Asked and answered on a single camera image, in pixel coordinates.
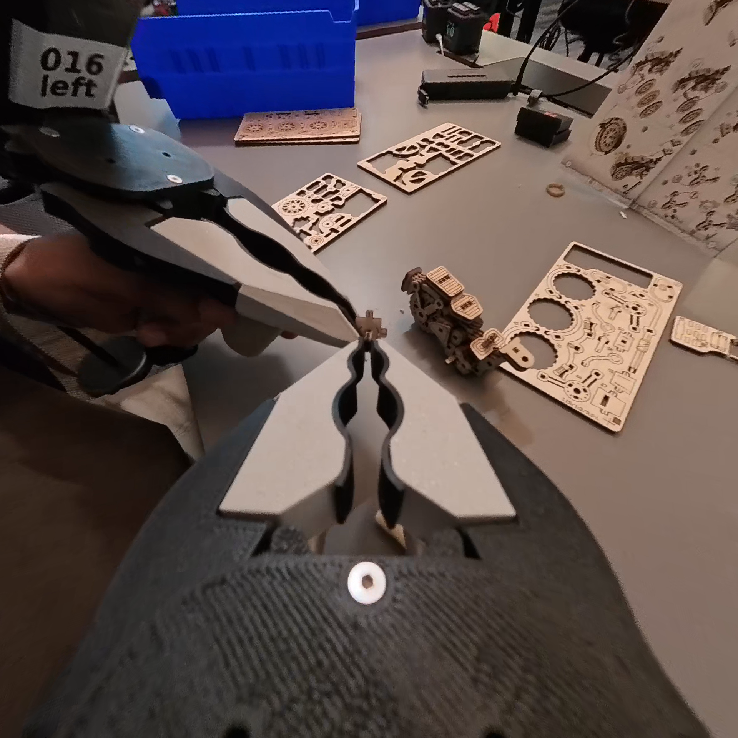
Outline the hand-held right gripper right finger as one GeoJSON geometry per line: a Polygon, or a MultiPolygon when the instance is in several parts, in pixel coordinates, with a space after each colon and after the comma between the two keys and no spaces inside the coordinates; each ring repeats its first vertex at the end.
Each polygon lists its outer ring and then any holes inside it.
{"type": "Polygon", "coordinates": [[[389,529],[435,530],[514,520],[516,512],[456,400],[383,341],[371,344],[376,411],[387,427],[378,502],[389,529]]]}

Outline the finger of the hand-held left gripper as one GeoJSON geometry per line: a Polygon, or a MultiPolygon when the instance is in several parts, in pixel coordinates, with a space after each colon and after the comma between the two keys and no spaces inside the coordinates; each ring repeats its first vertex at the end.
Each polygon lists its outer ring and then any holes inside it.
{"type": "Polygon", "coordinates": [[[239,320],[224,332],[228,346],[266,347],[283,332],[335,347],[359,338],[335,303],[260,262],[223,227],[208,221],[162,221],[151,230],[235,279],[239,320]]]}
{"type": "Polygon", "coordinates": [[[227,198],[216,209],[216,224],[235,236],[259,262],[289,275],[308,292],[335,304],[346,317],[355,316],[354,307],[332,283],[327,268],[270,206],[244,197],[227,198]]]}

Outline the grey desk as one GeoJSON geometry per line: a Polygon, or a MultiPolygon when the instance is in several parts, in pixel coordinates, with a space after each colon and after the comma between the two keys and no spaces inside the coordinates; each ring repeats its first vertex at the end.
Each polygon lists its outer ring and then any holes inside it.
{"type": "Polygon", "coordinates": [[[736,333],[736,249],[712,258],[571,176],[564,150],[514,135],[521,98],[416,101],[421,72],[452,66],[418,32],[356,44],[357,145],[236,147],[239,119],[175,123],[139,83],[116,96],[122,119],[160,126],[268,204],[323,173],[388,198],[319,256],[342,293],[388,327],[388,342],[469,402],[567,496],[608,556],[654,653],[713,736],[736,736],[736,362],[698,356],[665,332],[624,429],[589,422],[519,380],[459,376],[414,327],[401,279],[446,266],[505,327],[572,241],[683,284],[675,314],[736,333]],[[501,142],[406,195],[357,162],[444,122],[501,142]]]}

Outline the person's left hand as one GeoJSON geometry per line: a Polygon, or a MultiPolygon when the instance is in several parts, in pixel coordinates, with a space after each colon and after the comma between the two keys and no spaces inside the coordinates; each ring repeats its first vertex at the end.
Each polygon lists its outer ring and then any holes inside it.
{"type": "Polygon", "coordinates": [[[146,347],[196,346],[237,317],[217,300],[105,262],[78,234],[26,241],[5,267],[2,287],[12,305],[42,318],[133,334],[146,347]]]}

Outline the stack of dark puzzle sheets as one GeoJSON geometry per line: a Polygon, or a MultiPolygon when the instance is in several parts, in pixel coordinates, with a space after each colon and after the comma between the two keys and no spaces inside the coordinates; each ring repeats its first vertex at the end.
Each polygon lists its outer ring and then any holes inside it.
{"type": "Polygon", "coordinates": [[[249,113],[233,141],[236,145],[356,143],[361,127],[357,108],[249,113]]]}

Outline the wooden puzzle sheet many cutouts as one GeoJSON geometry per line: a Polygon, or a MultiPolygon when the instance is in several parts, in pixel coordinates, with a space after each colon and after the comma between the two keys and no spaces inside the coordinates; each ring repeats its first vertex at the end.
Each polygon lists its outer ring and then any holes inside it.
{"type": "Polygon", "coordinates": [[[454,123],[444,123],[359,161],[358,167],[412,194],[498,151],[501,142],[454,123]]]}

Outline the wooden motorcycle model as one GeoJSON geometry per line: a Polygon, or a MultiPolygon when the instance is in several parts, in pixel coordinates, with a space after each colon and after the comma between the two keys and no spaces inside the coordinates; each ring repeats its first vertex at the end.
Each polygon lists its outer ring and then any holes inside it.
{"type": "Polygon", "coordinates": [[[518,338],[505,338],[484,328],[479,300],[444,266],[430,272],[408,271],[401,290],[410,297],[416,325],[437,338],[451,364],[462,375],[482,376],[507,362],[518,371],[534,365],[533,355],[518,338]]]}

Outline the blue plastic bin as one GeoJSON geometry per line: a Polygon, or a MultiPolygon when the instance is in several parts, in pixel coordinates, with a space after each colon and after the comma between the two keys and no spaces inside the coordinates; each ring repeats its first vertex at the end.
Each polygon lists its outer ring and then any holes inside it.
{"type": "Polygon", "coordinates": [[[176,1],[179,15],[232,15],[327,10],[335,21],[359,27],[414,21],[420,1],[176,1]]]}
{"type": "Polygon", "coordinates": [[[179,120],[351,108],[358,2],[177,2],[131,40],[146,92],[179,120]]]}

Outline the person's brown trousers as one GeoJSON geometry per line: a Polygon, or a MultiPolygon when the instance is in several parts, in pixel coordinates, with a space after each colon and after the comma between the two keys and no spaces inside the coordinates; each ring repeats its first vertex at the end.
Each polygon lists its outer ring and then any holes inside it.
{"type": "Polygon", "coordinates": [[[2,369],[1,421],[1,725],[21,736],[202,443],[179,367],[95,402],[2,369]]]}

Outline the black power adapter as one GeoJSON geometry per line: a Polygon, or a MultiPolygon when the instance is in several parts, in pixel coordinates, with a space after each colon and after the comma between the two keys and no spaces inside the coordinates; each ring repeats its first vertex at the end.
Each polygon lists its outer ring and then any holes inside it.
{"type": "Polygon", "coordinates": [[[511,92],[514,81],[501,71],[484,69],[426,69],[421,74],[418,102],[502,100],[511,92]]]}

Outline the small wooden puzzle sheet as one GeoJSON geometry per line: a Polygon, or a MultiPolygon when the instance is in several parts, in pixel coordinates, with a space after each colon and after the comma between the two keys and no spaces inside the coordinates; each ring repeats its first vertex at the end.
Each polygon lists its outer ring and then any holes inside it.
{"type": "Polygon", "coordinates": [[[675,317],[669,340],[695,354],[717,355],[737,362],[736,336],[693,319],[675,317]]]}

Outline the black charger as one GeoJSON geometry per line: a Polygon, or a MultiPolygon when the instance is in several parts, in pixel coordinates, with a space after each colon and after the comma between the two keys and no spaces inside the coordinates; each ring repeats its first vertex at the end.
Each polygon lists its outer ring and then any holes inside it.
{"type": "Polygon", "coordinates": [[[475,55],[491,11],[483,2],[422,1],[421,35],[425,43],[436,44],[458,56],[475,55]]]}

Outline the black box red label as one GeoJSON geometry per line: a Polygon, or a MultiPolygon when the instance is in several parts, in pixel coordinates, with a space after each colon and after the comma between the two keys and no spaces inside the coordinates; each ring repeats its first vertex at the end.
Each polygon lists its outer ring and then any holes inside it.
{"type": "Polygon", "coordinates": [[[521,107],[514,135],[544,148],[552,148],[567,141],[573,118],[537,107],[521,107]]]}

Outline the dark flat laptop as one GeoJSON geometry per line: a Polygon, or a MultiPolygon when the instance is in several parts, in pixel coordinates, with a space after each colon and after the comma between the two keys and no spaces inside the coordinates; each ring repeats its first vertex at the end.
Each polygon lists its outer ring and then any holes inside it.
{"type": "Polygon", "coordinates": [[[599,78],[604,69],[546,50],[531,55],[520,84],[529,95],[538,90],[547,101],[592,117],[613,88],[613,75],[599,78]]]}

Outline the large printed instruction sheet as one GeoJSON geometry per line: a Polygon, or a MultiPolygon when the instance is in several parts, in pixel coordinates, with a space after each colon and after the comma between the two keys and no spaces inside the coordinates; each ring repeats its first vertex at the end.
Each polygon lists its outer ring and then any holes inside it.
{"type": "Polygon", "coordinates": [[[736,243],[737,2],[667,7],[562,163],[712,257],[736,243]]]}

